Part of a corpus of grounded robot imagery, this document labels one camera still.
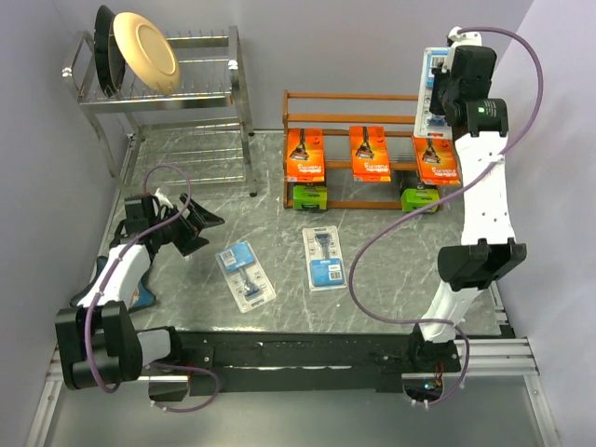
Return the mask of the blue razor blister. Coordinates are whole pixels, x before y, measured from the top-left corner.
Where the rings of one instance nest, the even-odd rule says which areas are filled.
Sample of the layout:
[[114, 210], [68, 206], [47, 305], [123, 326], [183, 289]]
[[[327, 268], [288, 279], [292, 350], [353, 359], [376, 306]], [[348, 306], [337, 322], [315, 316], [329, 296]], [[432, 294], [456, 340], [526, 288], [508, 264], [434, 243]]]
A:
[[302, 236], [309, 289], [327, 291], [345, 288], [345, 264], [337, 227], [304, 228]]
[[418, 89], [418, 100], [413, 128], [413, 136], [426, 139], [452, 138], [451, 127], [444, 115], [436, 115], [430, 110], [435, 75], [432, 70], [446, 62], [447, 47], [428, 47], [423, 53], [422, 73]]
[[276, 299], [276, 291], [248, 241], [217, 252], [215, 260], [241, 313]]

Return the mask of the orange Fusion5 razor box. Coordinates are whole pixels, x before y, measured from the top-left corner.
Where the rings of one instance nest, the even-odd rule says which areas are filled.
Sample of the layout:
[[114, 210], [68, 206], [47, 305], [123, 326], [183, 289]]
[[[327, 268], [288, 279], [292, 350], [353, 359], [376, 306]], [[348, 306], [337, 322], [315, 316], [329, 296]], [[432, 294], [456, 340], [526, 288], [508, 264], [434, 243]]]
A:
[[451, 140], [413, 137], [413, 149], [422, 183], [459, 185], [460, 173]]

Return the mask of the green black razor box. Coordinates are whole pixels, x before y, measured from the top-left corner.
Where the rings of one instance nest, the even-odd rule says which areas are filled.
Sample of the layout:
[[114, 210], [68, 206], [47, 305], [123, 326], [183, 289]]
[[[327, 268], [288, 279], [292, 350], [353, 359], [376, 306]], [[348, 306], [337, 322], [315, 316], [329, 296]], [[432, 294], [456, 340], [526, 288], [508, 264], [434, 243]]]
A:
[[295, 210], [326, 210], [328, 189], [324, 185], [296, 184], [292, 188], [292, 207]]
[[412, 212], [440, 199], [438, 187], [420, 181], [415, 171], [399, 171], [400, 203], [404, 212]]

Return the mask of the orange razor box back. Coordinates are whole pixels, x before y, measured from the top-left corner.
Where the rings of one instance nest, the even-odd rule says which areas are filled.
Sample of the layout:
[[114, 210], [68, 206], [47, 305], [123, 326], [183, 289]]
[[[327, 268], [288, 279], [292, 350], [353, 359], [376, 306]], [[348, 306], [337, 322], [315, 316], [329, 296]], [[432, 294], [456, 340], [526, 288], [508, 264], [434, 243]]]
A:
[[383, 127], [349, 129], [352, 176], [356, 182], [390, 183], [391, 168]]

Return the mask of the wooden two-tier shelf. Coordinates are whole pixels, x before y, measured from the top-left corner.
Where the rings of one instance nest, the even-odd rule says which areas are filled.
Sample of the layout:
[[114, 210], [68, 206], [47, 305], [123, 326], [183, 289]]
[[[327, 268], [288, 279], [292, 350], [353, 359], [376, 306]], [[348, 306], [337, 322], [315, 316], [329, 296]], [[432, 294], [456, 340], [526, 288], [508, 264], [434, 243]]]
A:
[[[348, 114], [348, 113], [293, 113], [290, 111], [290, 100], [305, 101], [351, 101], [351, 102], [413, 102], [417, 103], [417, 96], [403, 94], [366, 94], [366, 93], [325, 93], [325, 92], [298, 92], [285, 89], [283, 92], [282, 123], [284, 133], [283, 149], [284, 157], [288, 153], [288, 132], [289, 124], [323, 125], [333, 124], [343, 126], [340, 129], [322, 129], [324, 136], [347, 137], [349, 135], [346, 126], [351, 125], [378, 125], [378, 126], [409, 126], [411, 130], [389, 130], [386, 132], [388, 138], [408, 138], [413, 136], [414, 115], [379, 115], [379, 114]], [[351, 168], [349, 160], [327, 159], [326, 169], [348, 169]], [[415, 171], [414, 162], [390, 161], [390, 167], [397, 171]], [[283, 181], [283, 208], [293, 209], [293, 186], [287, 179]], [[328, 198], [327, 210], [402, 210], [399, 198], [386, 201], [370, 200], [331, 200]]]

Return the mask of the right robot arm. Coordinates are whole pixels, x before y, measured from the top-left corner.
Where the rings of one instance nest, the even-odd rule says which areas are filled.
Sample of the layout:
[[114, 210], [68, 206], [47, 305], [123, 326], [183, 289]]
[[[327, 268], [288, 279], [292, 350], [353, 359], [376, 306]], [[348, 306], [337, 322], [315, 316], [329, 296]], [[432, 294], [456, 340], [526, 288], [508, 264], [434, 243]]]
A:
[[489, 47], [424, 51], [414, 134], [451, 138], [464, 191], [464, 224], [459, 244], [439, 251], [440, 285], [410, 336], [407, 358], [417, 371], [457, 358], [456, 325], [479, 295], [527, 255], [508, 215], [502, 154], [508, 109], [504, 100], [489, 95], [495, 63]]

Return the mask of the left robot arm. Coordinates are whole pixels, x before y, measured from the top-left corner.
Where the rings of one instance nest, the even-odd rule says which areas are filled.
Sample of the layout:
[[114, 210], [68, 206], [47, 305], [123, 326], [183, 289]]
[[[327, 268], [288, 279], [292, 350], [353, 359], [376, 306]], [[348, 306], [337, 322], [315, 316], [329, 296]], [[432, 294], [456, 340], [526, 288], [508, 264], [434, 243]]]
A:
[[182, 368], [185, 352], [176, 330], [137, 331], [129, 312], [162, 247], [171, 244], [188, 256], [208, 245], [202, 230], [225, 222], [187, 194], [180, 200], [175, 206], [160, 192], [127, 198], [103, 269], [75, 305], [58, 312], [55, 331], [68, 388], [99, 386], [112, 393], [151, 363], [166, 374]]

